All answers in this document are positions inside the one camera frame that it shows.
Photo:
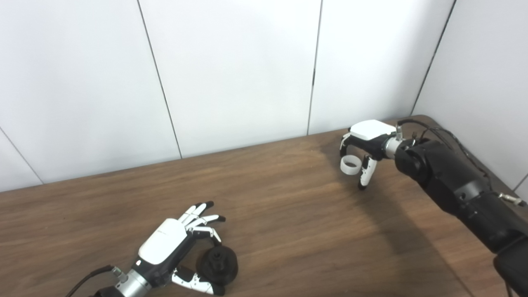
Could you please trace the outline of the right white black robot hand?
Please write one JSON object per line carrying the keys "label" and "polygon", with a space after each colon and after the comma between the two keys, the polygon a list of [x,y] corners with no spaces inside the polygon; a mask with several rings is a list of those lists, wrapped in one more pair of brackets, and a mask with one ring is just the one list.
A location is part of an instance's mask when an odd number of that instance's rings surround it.
{"label": "right white black robot hand", "polygon": [[[358,188],[364,190],[375,172],[377,163],[384,159],[394,159],[400,144],[395,126],[378,120],[365,120],[354,124],[348,133],[343,135],[339,147],[341,171],[346,175],[359,174]],[[349,155],[347,149],[351,146],[363,150],[364,157],[360,159]]]}

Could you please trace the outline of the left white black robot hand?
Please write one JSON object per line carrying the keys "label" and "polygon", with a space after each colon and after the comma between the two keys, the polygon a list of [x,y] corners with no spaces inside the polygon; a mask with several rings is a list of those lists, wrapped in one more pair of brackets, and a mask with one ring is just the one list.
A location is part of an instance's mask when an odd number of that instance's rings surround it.
{"label": "left white black robot hand", "polygon": [[197,240],[209,239],[215,247],[222,245],[219,234],[209,224],[225,222],[226,218],[217,214],[203,216],[213,205],[213,201],[197,203],[180,218],[164,220],[140,246],[132,270],[147,283],[148,291],[174,283],[208,295],[225,294],[223,285],[214,284],[205,276],[181,265]]}

